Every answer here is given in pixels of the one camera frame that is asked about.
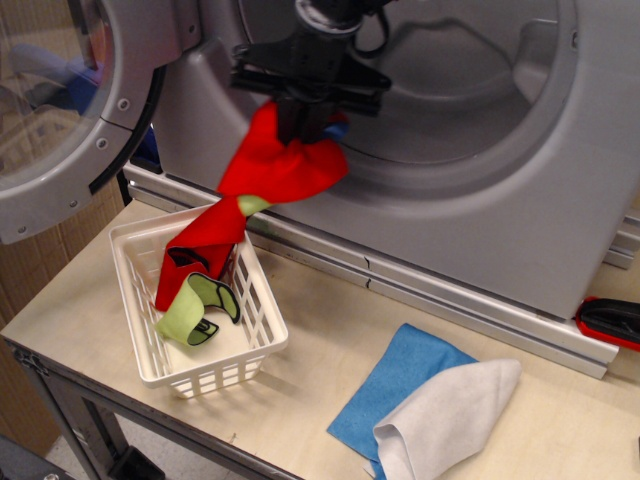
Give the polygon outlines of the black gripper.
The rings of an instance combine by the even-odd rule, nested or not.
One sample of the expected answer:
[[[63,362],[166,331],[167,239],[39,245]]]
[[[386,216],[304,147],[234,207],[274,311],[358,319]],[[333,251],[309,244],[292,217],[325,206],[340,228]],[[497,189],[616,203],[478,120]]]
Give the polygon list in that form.
[[[333,113],[332,104],[377,115],[382,96],[392,86],[386,75],[350,55],[347,39],[302,28],[276,42],[238,45],[232,57],[233,88],[283,97],[276,101],[277,138],[283,145],[298,136],[303,144],[319,141]],[[303,108],[299,101],[307,105]]]

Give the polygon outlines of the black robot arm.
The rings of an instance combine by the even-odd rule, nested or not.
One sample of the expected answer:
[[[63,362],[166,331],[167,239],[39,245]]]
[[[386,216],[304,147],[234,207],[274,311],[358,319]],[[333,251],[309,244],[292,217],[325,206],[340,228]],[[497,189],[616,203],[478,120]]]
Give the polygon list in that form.
[[[389,39],[385,1],[296,1],[288,37],[233,49],[234,88],[272,97],[278,140],[319,141],[340,110],[375,116],[392,81],[363,64]]]

